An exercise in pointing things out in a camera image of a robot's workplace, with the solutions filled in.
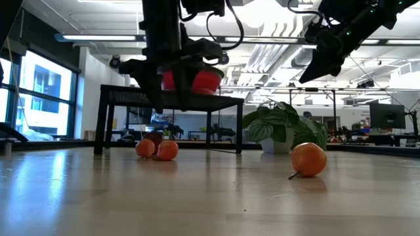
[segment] ceiling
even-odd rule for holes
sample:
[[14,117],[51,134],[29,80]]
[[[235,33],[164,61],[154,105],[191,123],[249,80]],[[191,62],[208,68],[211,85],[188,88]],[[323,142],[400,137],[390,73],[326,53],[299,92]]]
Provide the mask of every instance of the ceiling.
[[[143,19],[142,5],[137,4],[103,3],[107,0],[25,0],[24,8],[36,15],[58,31],[67,34],[144,34],[137,28],[138,22]],[[316,8],[319,0],[313,0],[313,5],[299,5],[299,8]],[[398,15],[398,21],[392,31],[386,28],[378,29],[371,37],[386,38],[418,38],[420,24],[420,4],[412,6]],[[235,7],[238,16],[244,23],[245,35],[248,36],[282,36],[297,37],[303,34],[311,15],[295,15],[281,7],[276,0],[254,0],[245,6]],[[199,14],[191,22],[186,23],[189,35],[207,35],[205,27],[206,14]],[[239,35],[236,22],[226,9],[224,18],[210,19],[209,28],[214,35]],[[123,60],[138,58],[144,43],[95,43],[88,44],[91,52],[100,55],[104,60],[113,54],[120,54]],[[294,67],[292,59],[310,59],[310,49],[303,49],[298,45],[254,45],[242,44],[235,50],[228,52],[230,62],[219,66],[226,77],[222,85],[235,86],[270,86],[284,87],[293,82],[297,87],[350,87],[354,88],[357,82],[373,76],[381,86],[389,86],[390,72],[406,65],[409,61],[420,59],[420,47],[372,47],[362,46],[351,56],[363,69],[360,69],[352,59],[347,58],[343,70],[338,77],[322,77],[315,81],[300,85],[297,80],[302,68]],[[227,96],[239,96],[247,101],[264,96],[270,96],[275,90],[261,95],[256,91],[223,90]]]

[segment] desk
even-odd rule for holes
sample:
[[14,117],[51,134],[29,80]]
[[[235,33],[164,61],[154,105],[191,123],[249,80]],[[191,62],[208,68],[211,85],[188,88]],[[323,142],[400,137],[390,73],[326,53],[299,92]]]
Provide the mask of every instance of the desk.
[[393,145],[400,147],[401,139],[417,140],[414,135],[407,134],[370,134],[369,141],[373,142],[376,146],[378,145]]
[[[176,92],[162,91],[164,109],[181,109]],[[100,100],[98,109],[98,122],[96,124],[96,136],[94,143],[94,154],[102,155],[102,148],[109,148],[112,137],[112,122],[114,120],[115,106],[130,106],[134,108],[152,108],[147,99],[146,93],[141,88],[120,87],[112,85],[100,86]],[[236,153],[242,152],[242,98],[231,98],[227,96],[213,96],[204,94],[191,94],[190,102],[186,106],[189,111],[207,112],[206,148],[210,149],[211,136],[211,113],[232,106],[237,107],[236,119]]]

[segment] wooden floor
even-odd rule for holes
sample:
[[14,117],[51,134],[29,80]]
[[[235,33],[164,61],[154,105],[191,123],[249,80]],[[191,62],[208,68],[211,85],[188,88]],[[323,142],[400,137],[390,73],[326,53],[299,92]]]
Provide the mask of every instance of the wooden floor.
[[134,149],[0,157],[0,235],[420,235],[420,161],[329,152],[319,178],[287,155]]

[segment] potted plant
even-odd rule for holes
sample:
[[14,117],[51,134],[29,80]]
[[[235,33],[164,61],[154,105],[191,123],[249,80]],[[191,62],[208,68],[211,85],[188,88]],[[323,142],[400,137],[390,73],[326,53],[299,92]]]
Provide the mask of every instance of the potted plant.
[[273,109],[258,109],[243,118],[243,127],[249,127],[253,142],[259,142],[266,153],[289,153],[295,146],[312,142],[326,149],[327,127],[299,116],[285,102],[276,102]]

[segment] computer monitor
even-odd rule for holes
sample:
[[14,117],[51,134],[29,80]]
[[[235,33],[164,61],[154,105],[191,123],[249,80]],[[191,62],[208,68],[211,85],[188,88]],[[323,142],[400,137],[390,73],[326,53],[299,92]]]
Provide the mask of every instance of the computer monitor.
[[404,106],[370,104],[371,128],[406,128]]

